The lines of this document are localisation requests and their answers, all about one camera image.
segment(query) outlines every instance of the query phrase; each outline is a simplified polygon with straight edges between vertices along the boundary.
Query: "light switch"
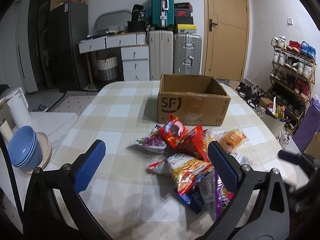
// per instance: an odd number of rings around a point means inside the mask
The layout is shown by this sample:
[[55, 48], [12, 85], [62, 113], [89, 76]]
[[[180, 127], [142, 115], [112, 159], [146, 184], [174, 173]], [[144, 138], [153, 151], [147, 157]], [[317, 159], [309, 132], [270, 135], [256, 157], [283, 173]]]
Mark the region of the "light switch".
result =
[[288, 25], [292, 25], [292, 24], [293, 24], [292, 18], [288, 18]]

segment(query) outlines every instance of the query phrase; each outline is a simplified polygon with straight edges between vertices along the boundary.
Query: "sf logo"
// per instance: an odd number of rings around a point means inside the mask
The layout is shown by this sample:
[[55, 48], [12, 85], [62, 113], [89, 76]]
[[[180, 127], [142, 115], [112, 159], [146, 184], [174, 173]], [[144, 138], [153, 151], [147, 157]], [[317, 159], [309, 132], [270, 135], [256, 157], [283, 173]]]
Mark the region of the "sf logo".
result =
[[162, 98], [161, 111], [165, 113], [177, 112], [181, 107], [181, 97], [178, 98]]

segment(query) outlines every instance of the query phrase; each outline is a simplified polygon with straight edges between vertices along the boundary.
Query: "metal rack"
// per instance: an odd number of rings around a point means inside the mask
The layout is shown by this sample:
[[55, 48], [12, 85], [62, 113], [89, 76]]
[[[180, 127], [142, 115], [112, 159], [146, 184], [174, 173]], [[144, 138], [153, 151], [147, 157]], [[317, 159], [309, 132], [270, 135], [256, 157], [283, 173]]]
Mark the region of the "metal rack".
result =
[[305, 110], [303, 111], [303, 113], [302, 113], [299, 117], [297, 117], [295, 114], [293, 114], [293, 112], [290, 111], [290, 110], [285, 106], [285, 111], [286, 111], [291, 117], [297, 119], [297, 128], [298, 128], [299, 124], [301, 123], [301, 121], [302, 121], [302, 119], [303, 119], [303, 117], [304, 117], [305, 111], [306, 111], [306, 109], [307, 109], [308, 102], [309, 102], [310, 99], [311, 99], [311, 92], [312, 92], [313, 86], [315, 85], [315, 81], [316, 81], [315, 73], [316, 73], [317, 64], [315, 63], [314, 60], [312, 60], [312, 59], [310, 59], [310, 58], [307, 58], [306, 56], [301, 55], [301, 54], [299, 54], [299, 53], [296, 53], [296, 52], [294, 52], [294, 51], [290, 51], [290, 50], [287, 50], [287, 49], [279, 48], [279, 47], [276, 47], [276, 46], [273, 46], [273, 49], [274, 49], [274, 51], [279, 50], [280, 53], [281, 53], [281, 52], [285, 52], [285, 53], [287, 53], [287, 54], [293, 55], [293, 56], [299, 58], [299, 59], [301, 60], [301, 62], [304, 63], [304, 64], [305, 64], [305, 63], [311, 63], [311, 64], [313, 65], [313, 74], [312, 74], [312, 77], [311, 77], [311, 79], [308, 79], [308, 78], [306, 78], [305, 76], [300, 75], [300, 74], [298, 74], [297, 72], [293, 71], [292, 68], [289, 68], [289, 67], [287, 67], [286, 65], [281, 66], [281, 65], [279, 65], [279, 64], [276, 64], [276, 63], [272, 62], [272, 65], [273, 65], [273, 68], [274, 68], [274, 69], [279, 70], [279, 68], [282, 67], [282, 68], [285, 68], [285, 69], [287, 69], [287, 70], [290, 70], [289, 74], [295, 74], [295, 75], [296, 75], [296, 80], [297, 80], [298, 78], [303, 79], [304, 81], [308, 82], [309, 85], [310, 85], [309, 95], [308, 95], [308, 97], [307, 97], [306, 99], [304, 99], [301, 95], [297, 94], [296, 92], [294, 92], [294, 90], [292, 90], [292, 89], [290, 89], [289, 87], [285, 86], [282, 82], [276, 80], [275, 78], [270, 77], [271, 88], [273, 87], [273, 85], [274, 85], [275, 83], [277, 83], [277, 84], [279, 84], [280, 86], [284, 87], [287, 91], [291, 92], [293, 95], [295, 95], [296, 98], [298, 98], [300, 101], [302, 101], [302, 102], [304, 103], [304, 105], [305, 105]]

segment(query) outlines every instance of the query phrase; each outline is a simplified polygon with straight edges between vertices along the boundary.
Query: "silver suitcase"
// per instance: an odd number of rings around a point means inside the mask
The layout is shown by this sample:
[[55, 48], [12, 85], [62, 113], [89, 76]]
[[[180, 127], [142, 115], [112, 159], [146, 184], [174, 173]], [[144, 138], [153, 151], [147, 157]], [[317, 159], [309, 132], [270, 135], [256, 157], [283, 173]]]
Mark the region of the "silver suitcase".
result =
[[173, 73], [199, 75], [201, 64], [201, 36], [185, 33], [173, 37]]
[[149, 32], [150, 80], [160, 80], [161, 74], [173, 71], [173, 32]]

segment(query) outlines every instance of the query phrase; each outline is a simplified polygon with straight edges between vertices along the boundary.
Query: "gray refrigerator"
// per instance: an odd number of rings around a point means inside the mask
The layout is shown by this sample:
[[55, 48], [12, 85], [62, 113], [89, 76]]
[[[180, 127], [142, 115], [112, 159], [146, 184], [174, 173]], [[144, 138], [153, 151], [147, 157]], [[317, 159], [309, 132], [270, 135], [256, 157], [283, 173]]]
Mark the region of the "gray refrigerator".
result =
[[49, 14], [52, 78], [61, 91], [89, 84], [85, 54], [78, 43], [89, 34], [88, 5], [68, 1]]

